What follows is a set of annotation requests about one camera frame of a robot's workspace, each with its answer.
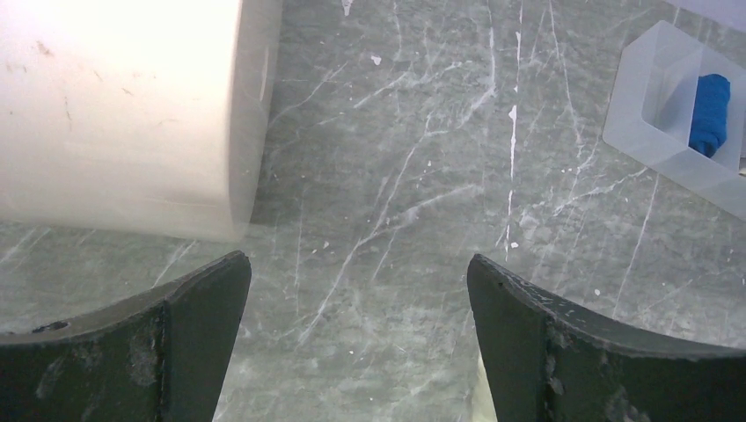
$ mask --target blue object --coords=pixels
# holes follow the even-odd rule
[[[728,101],[730,82],[724,76],[699,77],[689,133],[690,148],[712,158],[725,143],[728,137]]]

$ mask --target marble countertop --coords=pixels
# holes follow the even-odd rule
[[[350,3],[285,1],[240,245],[254,278],[216,420],[467,420],[477,252],[617,320],[746,347],[744,222],[601,138],[621,50],[650,26],[742,66],[746,34],[644,0]],[[0,233],[10,331],[236,249]]]

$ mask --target white vein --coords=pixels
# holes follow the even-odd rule
[[[313,89],[313,91],[311,91],[311,94],[309,94],[309,96],[308,96],[308,97],[306,97],[306,98],[305,98],[305,99],[304,99],[303,101],[301,101],[300,103],[297,103],[297,104],[294,104],[294,105],[288,105],[287,107],[285,107],[284,109],[282,109],[282,111],[281,111],[281,112],[277,113],[277,115],[276,115],[276,116],[274,116],[274,117],[273,117],[273,118],[272,118],[272,119],[271,119],[271,120],[269,121],[269,124],[267,125],[267,127],[272,127],[272,126],[274,125],[274,123],[275,123],[275,122],[276,122],[276,121],[277,121],[278,119],[280,119],[280,118],[281,118],[282,116],[284,116],[284,115],[285,115],[285,113],[287,113],[287,112],[289,112],[289,111],[291,111],[291,110],[294,110],[294,109],[296,109],[296,108],[298,108],[298,107],[302,106],[303,104],[307,103],[307,102],[308,102],[308,101],[309,101],[309,100],[311,99],[311,97],[313,97],[313,95],[314,95],[314,94],[315,94],[315,93],[316,93],[316,92],[317,92],[317,91],[318,91],[319,89],[321,89],[321,87],[322,87],[322,86],[324,86],[324,84],[326,84],[327,82],[331,81],[331,80],[332,80],[332,79],[333,79],[333,78],[334,78],[335,76],[337,76],[337,75],[338,75],[338,74],[339,74],[339,73],[340,73],[340,72],[341,72],[341,71],[342,71],[342,70],[343,70],[343,69],[345,68],[345,66],[347,66],[347,62],[345,62],[345,64],[341,65],[341,66],[340,66],[340,68],[339,68],[339,69],[336,69],[335,71],[331,71],[331,70],[329,70],[328,72],[326,72],[326,74],[324,75],[324,77],[323,77],[323,78],[321,79],[321,82],[320,82],[320,83],[318,83],[318,85],[316,85],[316,88],[314,88],[314,89]]]
[[[399,77],[394,79],[393,81],[389,82],[385,87],[379,88],[375,90],[373,93],[368,94],[367,96],[363,97],[360,101],[355,103],[355,105],[352,106],[352,108],[360,108],[363,104],[367,103],[369,99],[375,97],[376,95],[380,94],[383,91],[386,91],[390,88],[393,88],[397,84],[399,84],[401,81],[404,80],[405,77],[407,77],[409,74],[408,72],[402,73]]]
[[[521,14],[523,15],[523,5],[521,5]],[[518,41],[518,47],[516,48],[516,60],[518,62],[516,71],[516,92],[518,92],[518,85],[521,79],[521,33],[516,31],[516,40]]]
[[[513,172],[516,166],[516,122],[518,120],[517,106],[513,105],[508,116],[513,121],[513,134],[510,136],[510,181],[513,181]]]
[[[296,315],[300,313],[300,268],[301,268],[301,240],[303,239],[303,215],[304,215],[304,197],[301,196],[301,214],[298,217],[298,246],[296,251],[296,277],[293,285],[296,287]]]
[[[683,285],[681,285],[681,287],[677,287],[677,288],[671,290],[666,295],[664,295],[661,299],[659,299],[659,300],[657,300],[657,301],[655,301],[653,303],[650,303],[644,309],[642,309],[641,311],[637,312],[634,315],[637,316],[639,314],[643,314],[643,313],[651,310],[653,307],[657,306],[658,304],[666,302],[671,297],[673,297],[675,295],[678,295],[682,290],[684,290],[685,288],[687,288],[688,286],[690,286],[690,284],[693,283],[693,282],[694,282],[694,279],[689,279],[689,281],[685,282]]]
[[[13,245],[4,255],[2,258],[0,258],[0,265],[8,262],[13,256],[18,252],[18,249],[21,247],[22,244],[24,244],[28,239],[31,238],[31,236],[36,232],[36,228],[28,230],[26,234],[21,237],[21,239]]]
[[[341,283],[342,279],[344,278],[344,275],[347,271],[347,267],[349,266],[350,262],[352,261],[357,251],[362,246],[364,246],[365,244],[367,244],[374,238],[380,236],[386,231],[396,231],[398,229],[403,229],[404,227],[411,225],[414,221],[417,220],[419,211],[424,207],[433,205],[439,200],[448,198],[452,195],[455,195],[455,194],[458,194],[458,193],[461,193],[467,190],[479,190],[479,188],[475,185],[462,186],[448,193],[443,193],[441,195],[438,195],[430,200],[425,200],[413,207],[410,207],[409,209],[407,209],[405,212],[401,213],[400,215],[397,215],[396,217],[394,217],[394,219],[398,219],[400,221],[399,225],[388,230],[382,229],[382,227],[385,224],[386,219],[388,218],[387,215],[389,213],[389,206],[391,205],[391,201],[393,200],[393,198],[396,196],[397,192],[399,191],[399,184],[401,183],[401,179],[404,176],[406,169],[409,167],[409,162],[412,160],[412,156],[414,155],[414,152],[418,149],[420,144],[425,139],[430,138],[432,136],[442,135],[442,134],[447,133],[447,131],[442,131],[442,130],[431,131],[429,129],[429,123],[432,118],[432,114],[433,112],[430,112],[428,114],[428,117],[425,120],[425,129],[423,131],[422,136],[420,137],[420,139],[417,140],[417,142],[414,143],[412,148],[409,150],[409,153],[407,153],[404,163],[401,166],[401,170],[399,171],[399,174],[397,175],[397,177],[394,179],[393,186],[391,187],[391,192],[389,193],[388,197],[386,198],[386,201],[384,202],[384,205],[381,209],[381,213],[378,216],[378,219],[375,225],[373,226],[373,229],[370,231],[370,233],[366,237],[359,238],[357,242],[355,243],[355,245],[352,247],[352,250],[345,257],[340,267],[340,270],[337,272],[337,276],[334,278],[334,281],[332,283],[332,286],[329,289],[329,292],[326,294],[326,297],[318,305],[316,315],[311,319],[311,322],[308,324],[305,330],[301,332],[301,334],[298,336],[298,344],[296,348],[303,345],[306,342],[306,340],[308,340],[309,336],[311,335],[311,332],[318,324],[318,320],[321,318],[322,314],[324,313],[324,310],[326,309],[326,305],[327,303],[329,303],[329,299],[332,297],[337,287]]]
[[[508,193],[508,223],[505,225],[505,260],[508,261],[508,245],[510,244],[510,216],[513,214],[513,189]]]
[[[389,174],[388,176],[386,176],[384,178],[381,178],[381,186],[378,187],[378,194],[376,195],[376,200],[373,201],[373,206],[375,206],[378,203],[378,200],[381,199],[381,195],[384,194],[384,189],[386,187],[386,184],[389,183],[389,177],[390,176],[391,176],[391,174]]]
[[[89,231],[88,233],[86,233],[86,234],[85,234],[85,236],[81,237],[81,238],[80,238],[80,239],[79,239],[79,240],[78,240],[78,241],[77,241],[77,242],[75,243],[75,246],[80,246],[81,244],[83,244],[83,242],[85,242],[86,240],[88,240],[88,237],[91,237],[91,235],[92,235],[93,233],[96,233],[96,230],[95,230],[95,229],[93,229],[93,230]]]
[[[36,244],[37,244],[37,243],[38,243],[38,242],[39,242],[39,241],[40,241],[40,240],[41,240],[41,239],[42,239],[42,238],[43,238],[44,236],[46,236],[46,235],[47,235],[47,233],[49,233],[50,231],[52,231],[52,230],[51,230],[51,229],[50,229],[49,227],[45,227],[45,228],[44,228],[44,229],[43,229],[43,230],[41,231],[41,234],[39,235],[39,237],[35,238],[35,239],[33,240],[33,242],[31,242],[31,244],[29,244],[29,245],[28,245],[28,247],[26,248],[26,250],[27,250],[27,251],[31,251],[31,249],[33,249],[33,247],[34,247],[34,246],[35,246],[35,245],[36,245]]]
[[[394,240],[396,239],[396,235],[399,233],[399,229],[395,229],[393,234],[391,235],[391,239],[389,239],[389,244],[386,245],[386,250],[384,251],[384,255],[381,256],[381,259],[378,261],[378,265],[376,266],[376,271],[373,272],[373,275],[370,276],[370,281],[374,281],[376,277],[378,276],[378,272],[381,271],[381,267],[384,266],[384,262],[386,258],[389,256],[389,252],[391,251],[391,246],[394,243]]]
[[[544,26],[544,16],[546,15],[546,9],[541,11],[541,19],[538,21],[538,31],[541,33],[541,28]],[[534,38],[534,45],[531,47],[531,55],[529,56],[529,65],[536,60],[536,45],[538,44],[539,37]]]
[[[661,175],[656,174],[655,185],[653,186],[653,194],[650,195],[650,204],[647,206],[647,214],[645,214],[645,220],[642,221],[642,227],[640,228],[640,235],[637,238],[637,244],[634,245],[634,250],[632,252],[632,259],[630,259],[630,265],[627,267],[627,270],[625,271],[625,277],[622,279],[622,284],[619,286],[619,292],[617,293],[617,302],[614,304],[614,310],[611,312],[612,318],[614,318],[617,315],[617,309],[619,307],[619,298],[622,297],[622,290],[625,289],[627,278],[629,277],[629,274],[632,271],[634,260],[637,258],[637,251],[640,249],[640,244],[642,243],[642,237],[645,235],[645,228],[647,227],[647,220],[650,219],[650,214],[653,211],[653,203],[655,202],[655,193],[658,192],[658,181],[660,181],[660,179],[661,179]]]
[[[587,197],[592,197],[592,196],[597,196],[597,195],[603,195],[603,194],[606,194],[606,193],[610,193],[617,186],[621,185],[622,183],[624,183],[629,178],[637,178],[640,175],[642,175],[642,173],[644,173],[645,171],[647,171],[647,167],[644,168],[644,169],[642,169],[642,170],[640,170],[640,171],[638,171],[638,172],[636,172],[636,173],[624,176],[623,178],[621,178],[621,179],[617,180],[616,182],[612,183],[611,185],[608,185],[608,186],[596,186],[596,187],[594,187],[593,189],[591,189],[590,191],[588,191],[586,193],[574,196],[574,197],[570,198],[569,200],[567,200],[567,202],[565,202],[564,204],[561,204],[561,205],[557,206],[554,209],[554,214],[552,216],[556,217],[557,215],[559,215],[565,209],[565,207],[567,207],[568,205],[573,204],[577,200],[581,200],[581,199],[587,198]]]
[[[397,26],[397,35],[399,37],[399,50],[397,50],[396,54],[394,55],[394,61],[396,61],[401,56],[401,44],[402,44],[401,25],[399,24],[399,11],[398,11],[399,6],[397,5],[396,0],[393,1],[393,8],[394,8],[394,12],[393,12],[394,24],[396,24]]]
[[[554,9],[552,7],[552,0],[547,0],[549,3],[549,16],[552,19],[552,37],[554,38],[554,48],[557,51],[557,56],[562,62],[562,73],[565,77],[565,93],[567,94],[567,106],[570,109],[570,117],[573,119],[573,130],[575,131],[575,141],[581,143],[581,133],[578,130],[578,118],[575,115],[575,107],[573,107],[573,99],[570,97],[570,80],[567,77],[567,63],[565,62],[565,55],[560,52],[560,43],[557,41],[557,31],[554,28]]]
[[[342,10],[345,12],[345,16],[349,16],[350,8],[354,0],[342,0]]]
[[[151,288],[154,288],[158,284],[158,282],[161,281],[161,279],[163,279],[164,275],[168,272],[168,270],[171,269],[171,267],[174,264],[179,262],[180,259],[184,258],[184,255],[186,255],[187,252],[189,252],[189,250],[192,249],[192,247],[195,244],[197,244],[197,241],[193,240],[192,243],[190,244],[182,244],[178,248],[176,248],[176,250],[173,251],[171,256],[168,257],[168,260],[166,261],[163,271],[161,271],[161,273],[156,277],[156,282],[153,283],[153,287]]]
[[[494,25],[492,21],[492,10],[490,9],[489,1],[487,1],[487,16],[489,17],[490,33],[489,33],[489,49],[490,49],[490,77],[489,84],[486,91],[482,93],[479,98],[472,101],[469,106],[468,112],[461,118],[457,128],[461,128],[465,125],[473,116],[474,112],[477,111],[489,98],[494,97],[497,94],[497,80],[495,75],[495,68],[497,61],[494,57]]]

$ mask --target white plastic cylinder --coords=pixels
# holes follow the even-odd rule
[[[277,0],[0,0],[0,218],[240,239],[281,14]]]

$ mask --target clear plastic box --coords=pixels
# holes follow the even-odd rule
[[[712,158],[689,148],[699,76],[730,81],[728,139]],[[622,52],[603,139],[746,221],[746,70],[661,21]]]

